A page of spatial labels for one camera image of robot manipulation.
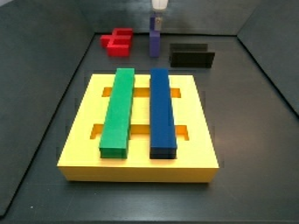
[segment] green bar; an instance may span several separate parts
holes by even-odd
[[[119,68],[99,142],[101,158],[127,158],[133,90],[135,69]]]

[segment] yellow block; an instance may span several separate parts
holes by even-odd
[[[219,163],[191,75],[169,75],[176,159],[149,159],[149,75],[135,75],[127,159],[100,158],[113,74],[93,74],[57,163],[67,180],[211,182]]]

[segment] white object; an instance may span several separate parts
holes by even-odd
[[[155,12],[163,12],[165,11],[168,4],[168,0],[152,0],[152,6]]]

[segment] toy block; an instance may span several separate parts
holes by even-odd
[[[127,57],[129,55],[129,46],[108,44],[107,45],[107,55],[117,56],[117,57]]]
[[[133,29],[132,28],[115,28],[112,31],[113,36],[133,36]]]
[[[160,55],[160,32],[149,31],[149,56],[156,58]]]
[[[155,14],[149,17],[149,31],[155,30]]]
[[[69,181],[209,183],[219,170],[192,75],[168,75],[176,159],[151,159],[151,75],[135,75],[127,159],[101,158],[99,141],[108,112],[113,74],[92,74],[57,167]]]
[[[173,106],[168,70],[151,69],[151,152],[149,158],[176,158]]]
[[[127,57],[132,45],[133,29],[115,28],[112,35],[101,35],[100,45],[107,48],[107,55]]]
[[[101,45],[101,47],[107,47],[108,46],[108,41],[109,41],[109,39],[111,39],[111,35],[101,35],[100,36],[100,45]]]
[[[207,52],[207,44],[171,44],[169,50],[171,67],[211,68],[215,52]]]
[[[127,158],[135,69],[119,68],[99,142],[101,158]]]

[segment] black box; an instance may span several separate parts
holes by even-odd
[[[171,67],[211,68],[215,52],[208,52],[207,44],[171,44]]]

